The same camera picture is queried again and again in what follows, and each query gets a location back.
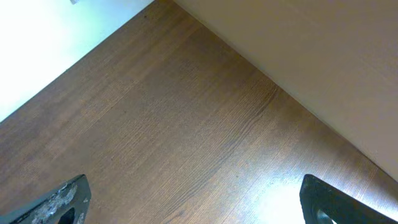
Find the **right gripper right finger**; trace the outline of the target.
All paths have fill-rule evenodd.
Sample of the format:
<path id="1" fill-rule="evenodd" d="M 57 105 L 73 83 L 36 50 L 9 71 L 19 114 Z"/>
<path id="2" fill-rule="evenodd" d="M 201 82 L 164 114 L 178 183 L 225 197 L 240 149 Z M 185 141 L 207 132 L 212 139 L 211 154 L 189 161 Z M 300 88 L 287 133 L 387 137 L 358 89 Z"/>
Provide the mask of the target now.
<path id="1" fill-rule="evenodd" d="M 304 175 L 299 196 L 306 224 L 397 224 L 397 221 L 345 194 L 312 174 Z"/>

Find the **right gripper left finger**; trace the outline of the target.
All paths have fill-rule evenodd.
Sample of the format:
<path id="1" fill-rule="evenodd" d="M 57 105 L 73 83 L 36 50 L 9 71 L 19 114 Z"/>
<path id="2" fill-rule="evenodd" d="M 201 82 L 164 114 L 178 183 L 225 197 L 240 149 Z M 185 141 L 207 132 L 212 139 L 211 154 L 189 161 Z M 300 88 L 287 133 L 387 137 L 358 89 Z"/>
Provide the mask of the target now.
<path id="1" fill-rule="evenodd" d="M 91 200 L 86 175 L 80 174 L 37 200 L 1 217 L 1 224 L 84 224 Z"/>

